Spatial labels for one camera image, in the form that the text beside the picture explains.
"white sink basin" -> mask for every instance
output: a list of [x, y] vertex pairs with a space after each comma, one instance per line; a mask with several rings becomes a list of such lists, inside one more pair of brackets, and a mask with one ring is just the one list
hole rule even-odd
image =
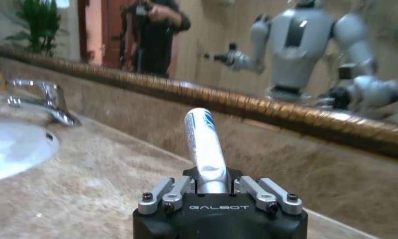
[[56, 135], [35, 124], [0, 118], [0, 179], [49, 160], [59, 150]]

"chrome faucet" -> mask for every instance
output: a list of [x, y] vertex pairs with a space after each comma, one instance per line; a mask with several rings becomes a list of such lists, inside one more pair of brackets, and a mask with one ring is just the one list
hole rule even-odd
[[9, 96], [7, 103], [12, 107], [32, 107], [45, 110], [65, 126], [81, 126], [80, 120], [69, 113], [63, 88], [53, 82], [32, 80], [11, 80], [9, 86], [37, 86], [45, 95], [45, 100]]

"green plant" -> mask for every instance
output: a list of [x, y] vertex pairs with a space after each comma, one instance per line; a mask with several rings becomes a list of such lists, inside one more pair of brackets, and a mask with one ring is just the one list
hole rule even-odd
[[9, 20], [24, 28], [5, 39], [28, 42], [28, 51], [53, 56], [57, 32], [68, 34], [60, 29], [61, 16], [57, 12], [56, 0], [15, 0], [16, 12], [7, 14]]

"marble countertop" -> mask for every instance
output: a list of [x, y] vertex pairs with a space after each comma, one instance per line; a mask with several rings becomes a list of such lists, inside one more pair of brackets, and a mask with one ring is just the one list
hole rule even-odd
[[[52, 160], [0, 181], [0, 238], [132, 238], [141, 193], [193, 164], [81, 116], [83, 127], [65, 128], [45, 113], [0, 103], [0, 117], [43, 125], [60, 140]], [[308, 238], [374, 238], [308, 212]]]

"mirror frame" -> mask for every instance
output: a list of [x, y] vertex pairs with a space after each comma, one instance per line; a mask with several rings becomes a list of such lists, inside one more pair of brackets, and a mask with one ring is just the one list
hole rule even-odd
[[398, 158], [398, 124], [257, 98], [188, 81], [129, 73], [0, 46], [0, 57], [192, 107], [274, 125], [321, 140]]

